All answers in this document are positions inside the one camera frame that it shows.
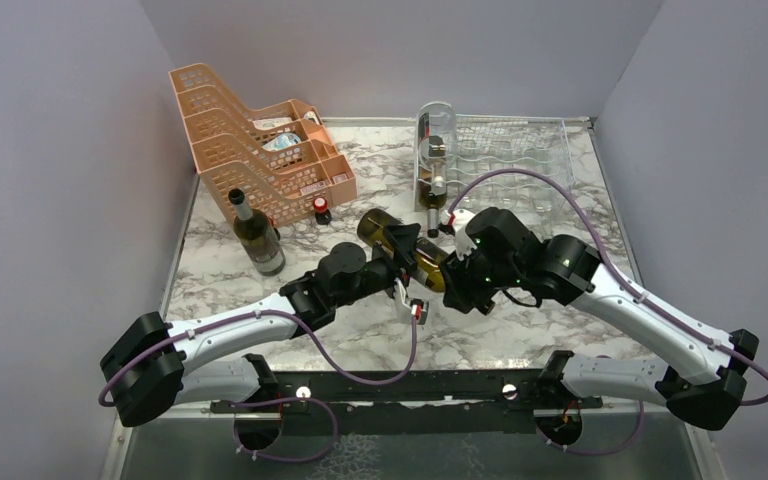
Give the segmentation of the clear square glass bottle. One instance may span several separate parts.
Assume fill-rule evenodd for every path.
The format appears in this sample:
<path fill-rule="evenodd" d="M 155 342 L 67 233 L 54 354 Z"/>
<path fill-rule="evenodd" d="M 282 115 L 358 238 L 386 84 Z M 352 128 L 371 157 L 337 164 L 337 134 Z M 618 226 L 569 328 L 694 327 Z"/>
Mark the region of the clear square glass bottle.
<path fill-rule="evenodd" d="M 462 170 L 462 181 L 470 184 L 478 177 L 484 175 L 490 170 L 491 157 L 486 151 L 464 151 L 460 154 L 459 168 Z M 482 182 L 474 187 L 466 196 L 469 203 L 473 206 L 479 206 L 492 199 L 493 187 L 489 180 Z"/>

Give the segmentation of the clear tall glass bottle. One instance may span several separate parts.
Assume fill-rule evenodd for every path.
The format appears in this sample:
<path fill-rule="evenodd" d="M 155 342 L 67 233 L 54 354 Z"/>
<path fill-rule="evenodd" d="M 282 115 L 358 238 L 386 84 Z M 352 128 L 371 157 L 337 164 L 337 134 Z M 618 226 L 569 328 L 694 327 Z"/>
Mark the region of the clear tall glass bottle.
<path fill-rule="evenodd" d="M 546 177 L 552 177 L 556 171 L 551 160 L 545 160 L 534 152 L 525 153 L 521 160 L 524 168 Z M 542 213 L 550 212 L 553 208 L 552 202 L 555 190 L 547 183 L 533 177 L 528 177 L 527 183 L 529 197 L 534 209 Z"/>

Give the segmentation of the dark labelled wine bottle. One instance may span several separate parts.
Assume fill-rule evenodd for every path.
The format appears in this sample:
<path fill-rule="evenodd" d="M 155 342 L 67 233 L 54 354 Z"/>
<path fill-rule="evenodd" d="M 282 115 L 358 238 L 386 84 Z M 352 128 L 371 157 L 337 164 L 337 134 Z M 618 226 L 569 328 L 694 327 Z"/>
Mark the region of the dark labelled wine bottle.
<path fill-rule="evenodd" d="M 439 236 L 440 212 L 447 201 L 447 147 L 430 135 L 419 144 L 418 201 L 426 210 L 427 236 Z"/>

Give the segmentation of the clear round bottle silver cap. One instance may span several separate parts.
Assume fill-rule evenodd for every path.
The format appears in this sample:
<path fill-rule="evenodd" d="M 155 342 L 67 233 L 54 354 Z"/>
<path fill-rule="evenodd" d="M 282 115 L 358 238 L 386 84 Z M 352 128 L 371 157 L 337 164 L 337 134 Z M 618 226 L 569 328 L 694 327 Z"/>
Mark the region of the clear round bottle silver cap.
<path fill-rule="evenodd" d="M 456 115 L 451 104 L 442 101 L 424 105 L 417 116 L 416 153 L 420 172 L 430 174 L 427 182 L 444 186 L 449 164 L 457 153 Z"/>

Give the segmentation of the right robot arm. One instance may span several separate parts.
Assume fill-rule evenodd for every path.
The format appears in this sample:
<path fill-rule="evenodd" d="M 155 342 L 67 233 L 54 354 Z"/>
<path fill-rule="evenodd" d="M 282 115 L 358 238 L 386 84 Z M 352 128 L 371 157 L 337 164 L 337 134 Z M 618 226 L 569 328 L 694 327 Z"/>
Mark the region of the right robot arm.
<path fill-rule="evenodd" d="M 643 401 L 709 431 L 723 429 L 741 406 L 747 367 L 724 350 L 754 358 L 759 340 L 751 332 L 725 332 L 671 305 L 654 307 L 656 296 L 633 294 L 634 283 L 613 276 L 613 264 L 595 248 L 567 234 L 541 240 L 508 210 L 459 209 L 442 214 L 440 228 L 455 239 L 441 264 L 446 307 L 487 315 L 497 293 L 520 289 L 535 307 L 554 301 L 593 315 L 653 354 L 619 360 L 555 351 L 536 383 L 545 404 L 602 396 Z"/>

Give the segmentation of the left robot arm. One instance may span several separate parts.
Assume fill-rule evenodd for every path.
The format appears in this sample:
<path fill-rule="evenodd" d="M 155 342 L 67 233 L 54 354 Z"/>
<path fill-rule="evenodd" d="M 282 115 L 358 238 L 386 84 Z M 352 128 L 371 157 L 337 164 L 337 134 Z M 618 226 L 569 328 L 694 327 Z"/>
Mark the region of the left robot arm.
<path fill-rule="evenodd" d="M 118 412 L 123 426 L 148 423 L 177 403 L 207 399 L 185 377 L 235 352 L 302 335 L 315 345 L 316 330 L 339 308 L 389 291 L 416 324 L 423 305 L 406 297 L 418 268 L 418 224 L 390 225 L 366 256 L 359 245 L 341 242 L 316 269 L 262 300 L 212 317 L 166 322 L 157 311 L 139 316 L 100 361 L 106 380 L 98 402 Z"/>

